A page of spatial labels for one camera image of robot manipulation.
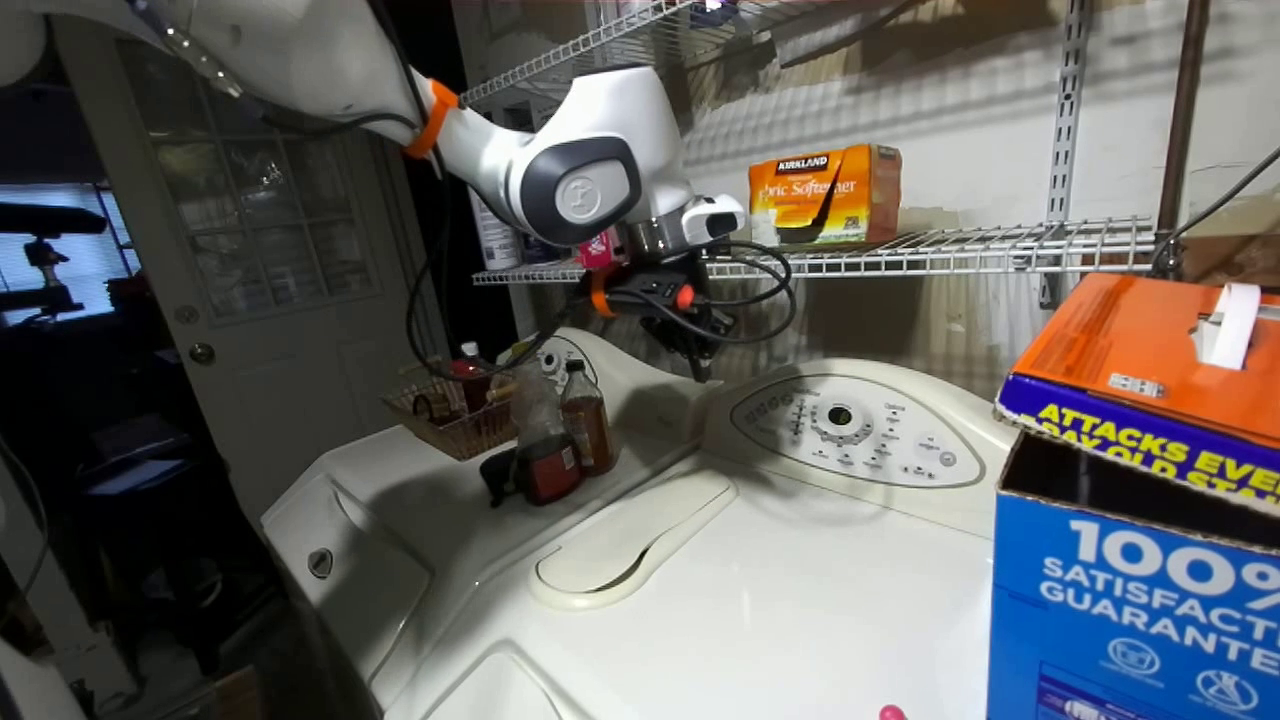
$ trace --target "brown bottle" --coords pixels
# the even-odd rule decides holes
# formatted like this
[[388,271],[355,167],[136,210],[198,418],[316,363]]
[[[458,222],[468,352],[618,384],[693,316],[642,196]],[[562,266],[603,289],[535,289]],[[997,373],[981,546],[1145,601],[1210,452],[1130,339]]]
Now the brown bottle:
[[562,397],[563,428],[577,446],[582,467],[589,475],[601,475],[612,467],[603,394],[589,380],[585,362],[570,362],[563,373],[570,373],[570,384]]
[[515,450],[515,488],[532,506],[552,506],[582,488],[585,467],[570,434],[570,422],[558,404],[558,389],[535,363],[522,363],[511,426],[522,434]]

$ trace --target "white plastic surface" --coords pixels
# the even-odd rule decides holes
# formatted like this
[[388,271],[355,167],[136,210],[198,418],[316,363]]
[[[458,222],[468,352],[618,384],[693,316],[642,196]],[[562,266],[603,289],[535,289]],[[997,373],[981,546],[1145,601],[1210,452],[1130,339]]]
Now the white plastic surface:
[[875,485],[978,485],[983,460],[917,397],[864,376],[804,376],[760,389],[732,426],[764,452]]
[[501,643],[428,712],[428,720],[577,720],[585,715],[522,650]]
[[610,500],[653,481],[693,450],[700,384],[655,373],[589,334],[558,334],[541,368],[562,380],[585,362],[618,436],[612,474],[558,506],[488,507],[484,458],[458,465],[404,428],[324,452],[270,513],[265,535],[304,601],[339,640],[381,707],[408,691],[426,650],[484,580],[546,550]]
[[994,535],[1014,442],[1015,428],[957,384],[897,363],[812,362],[720,397],[700,450],[771,485],[820,485]]
[[675,475],[625,498],[541,555],[529,584],[548,604],[612,604],[636,592],[728,500],[732,485],[720,474]]
[[0,691],[12,697],[17,720],[86,720],[68,681],[51,664],[37,664],[0,640]]
[[[868,446],[888,426],[883,400],[897,400],[910,404],[897,422],[906,452],[957,446],[981,475],[919,488],[830,474],[737,426],[795,400],[820,412],[859,404],[835,428],[804,426],[799,446],[809,434]],[[883,707],[983,720],[989,519],[1014,442],[983,400],[893,363],[820,362],[728,389],[697,458],[493,576],[388,715],[415,720],[476,659],[522,650],[552,690],[610,720],[882,720]],[[650,535],[704,498],[717,513],[650,563]],[[563,590],[627,584],[645,563],[645,584],[593,609],[541,590],[548,576]]]

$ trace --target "floor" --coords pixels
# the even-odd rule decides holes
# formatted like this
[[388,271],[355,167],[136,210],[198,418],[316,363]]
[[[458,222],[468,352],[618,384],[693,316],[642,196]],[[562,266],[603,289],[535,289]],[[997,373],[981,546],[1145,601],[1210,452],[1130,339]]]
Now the floor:
[[96,720],[355,720],[359,691],[336,681],[316,650],[316,625],[276,592],[201,674],[198,651],[166,625],[136,643],[141,697]]

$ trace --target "shelving unit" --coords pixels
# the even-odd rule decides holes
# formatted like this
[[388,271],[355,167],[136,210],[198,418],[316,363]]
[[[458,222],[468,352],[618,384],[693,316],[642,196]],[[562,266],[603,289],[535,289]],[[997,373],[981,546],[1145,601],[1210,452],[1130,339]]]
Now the shelving unit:
[[[728,60],[751,46],[768,46],[771,27],[812,22],[833,3],[764,3],[740,0],[737,24],[693,27],[687,13],[697,0],[655,0],[645,13],[610,22],[552,51],[541,51],[484,83],[476,83],[468,104],[503,107],[522,91],[558,96],[563,76],[598,68],[603,48],[627,37],[645,37],[655,51],[659,71],[697,71],[700,66]],[[899,13],[906,3],[859,3],[859,24]],[[1156,225],[1151,222],[1071,222],[1071,150],[1076,150],[1076,111],[1086,91],[1086,27],[1087,3],[1071,0],[1064,16],[1064,68],[1058,100],[1058,138],[1052,138],[1052,179],[1049,179],[1049,216],[1046,225],[1015,229],[934,229],[924,235],[906,235],[873,254],[790,254],[795,280],[859,280],[859,276],[1071,276],[1071,271],[1150,271],[1156,266]],[[746,266],[713,266],[713,280],[751,280]],[[509,271],[476,271],[476,285],[577,285],[582,270],[572,260],[529,266]]]
[[[939,229],[873,254],[790,254],[795,280],[858,276],[1000,276],[1000,271],[1150,271],[1156,260],[1156,229],[1150,222],[1049,225],[1014,229]],[[713,280],[758,280],[746,266],[713,266]],[[476,285],[577,285],[572,260],[476,271]]]
[[824,13],[842,0],[815,0],[815,3],[768,3],[768,0],[740,0],[746,22],[728,24],[700,24],[687,27],[687,13],[700,10],[704,0],[653,0],[642,13],[618,16],[601,27],[589,27],[585,37],[572,37],[570,46],[558,46],[541,58],[529,58],[524,66],[476,83],[463,91],[473,107],[495,111],[509,100],[522,100],[529,91],[535,96],[562,96],[570,83],[552,80],[558,68],[598,68],[610,66],[610,46],[627,40],[627,37],[650,37],[653,48],[686,48],[686,51],[655,51],[653,66],[655,71],[675,71],[693,66],[713,66],[737,46],[758,46],[768,40],[768,27],[793,24],[799,16]]

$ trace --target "blue box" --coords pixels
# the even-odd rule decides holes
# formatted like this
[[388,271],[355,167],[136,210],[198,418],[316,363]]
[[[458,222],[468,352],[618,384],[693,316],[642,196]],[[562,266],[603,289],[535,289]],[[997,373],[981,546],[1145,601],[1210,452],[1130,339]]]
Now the blue box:
[[1276,550],[1264,513],[1026,436],[997,506],[989,715],[1276,720]]
[[1256,513],[1280,513],[1280,450],[1069,384],[1007,376],[1000,412],[1035,436]]

